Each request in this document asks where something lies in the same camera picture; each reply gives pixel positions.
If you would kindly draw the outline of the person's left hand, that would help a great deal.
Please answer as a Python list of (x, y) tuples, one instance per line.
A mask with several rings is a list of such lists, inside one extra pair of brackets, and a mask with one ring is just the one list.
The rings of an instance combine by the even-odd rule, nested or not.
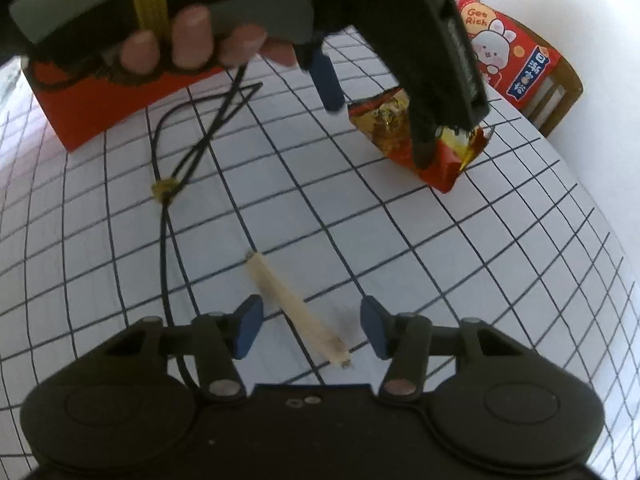
[(122, 73), (142, 78), (156, 72), (165, 51), (170, 64), (185, 72), (196, 72), (209, 62), (238, 67), (256, 55), (282, 66), (296, 65), (292, 44), (269, 37), (262, 26), (242, 24), (230, 34), (216, 37), (212, 14), (206, 6), (181, 10), (172, 21), (169, 40), (164, 44), (149, 29), (137, 30), (118, 46), (102, 52), (101, 58)]

